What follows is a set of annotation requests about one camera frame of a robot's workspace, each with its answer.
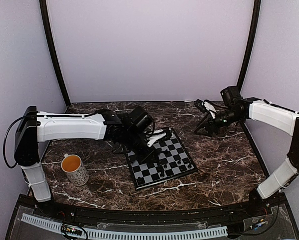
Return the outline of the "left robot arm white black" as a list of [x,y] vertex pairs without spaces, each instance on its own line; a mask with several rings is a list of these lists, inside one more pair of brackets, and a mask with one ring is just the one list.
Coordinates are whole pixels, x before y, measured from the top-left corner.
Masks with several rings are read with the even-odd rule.
[[92,139],[113,141],[125,146],[145,162],[155,155],[154,144],[166,136],[163,130],[149,126],[153,118],[140,106],[130,113],[117,114],[108,109],[90,114],[55,114],[27,108],[24,116],[11,125],[18,125],[15,133],[14,160],[27,178],[40,209],[49,218],[60,214],[60,206],[52,201],[40,156],[39,143],[64,139]]

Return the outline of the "black knight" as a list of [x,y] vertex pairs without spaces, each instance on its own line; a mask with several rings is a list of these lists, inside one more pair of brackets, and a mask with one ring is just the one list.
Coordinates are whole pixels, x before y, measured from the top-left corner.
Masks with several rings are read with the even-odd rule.
[[185,172],[187,170],[185,165],[180,166],[179,169],[181,172]]

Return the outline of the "black piece edge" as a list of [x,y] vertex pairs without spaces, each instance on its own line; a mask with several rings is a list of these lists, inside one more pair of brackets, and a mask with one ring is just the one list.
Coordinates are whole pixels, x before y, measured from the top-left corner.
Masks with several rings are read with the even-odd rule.
[[142,178],[142,177],[138,177],[138,178],[137,178],[137,182],[138,182],[139,184],[141,184],[142,181],[143,181],[143,178]]

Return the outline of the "black grey chess board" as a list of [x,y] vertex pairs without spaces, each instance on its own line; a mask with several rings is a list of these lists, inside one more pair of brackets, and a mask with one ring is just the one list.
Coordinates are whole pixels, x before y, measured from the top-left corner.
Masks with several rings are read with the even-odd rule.
[[[161,151],[158,156],[159,163],[148,162],[140,164],[135,160],[133,152],[126,152],[125,157],[130,170],[134,187],[137,191],[146,189],[164,182],[182,178],[190,174],[196,173],[198,167],[192,157],[184,147],[181,139],[172,128],[173,137],[163,142],[154,144],[156,150]],[[192,163],[192,169],[181,172],[180,166],[186,166]],[[164,178],[160,177],[160,169],[164,169]],[[137,182],[138,177],[142,178],[142,183]]]

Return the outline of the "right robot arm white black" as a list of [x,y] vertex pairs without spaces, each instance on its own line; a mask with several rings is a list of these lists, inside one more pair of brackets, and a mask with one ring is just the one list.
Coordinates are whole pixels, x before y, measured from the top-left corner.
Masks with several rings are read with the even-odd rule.
[[244,212],[255,217],[270,198],[299,176],[299,112],[256,97],[244,98],[236,86],[221,91],[224,106],[210,100],[196,100],[194,105],[203,119],[196,135],[215,137],[234,123],[247,123],[255,145],[260,150],[270,176],[252,194]]

